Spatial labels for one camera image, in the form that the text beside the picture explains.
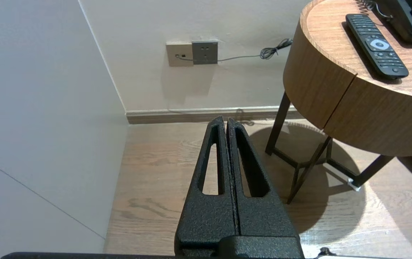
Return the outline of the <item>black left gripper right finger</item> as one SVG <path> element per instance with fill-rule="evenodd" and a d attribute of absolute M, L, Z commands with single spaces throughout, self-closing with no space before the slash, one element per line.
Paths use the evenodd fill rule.
<path fill-rule="evenodd" d="M 231 118 L 227 121 L 227 141 L 239 234 L 298 238 L 247 131 Z"/>

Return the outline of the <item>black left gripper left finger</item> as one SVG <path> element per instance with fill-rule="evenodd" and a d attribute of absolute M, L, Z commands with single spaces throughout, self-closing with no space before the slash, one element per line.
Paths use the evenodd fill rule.
<path fill-rule="evenodd" d="M 203 193 L 211 147 L 216 146 L 218 194 Z M 234 181 L 223 117 L 205 131 L 175 234 L 175 252 L 217 252 L 221 239 L 238 233 Z"/>

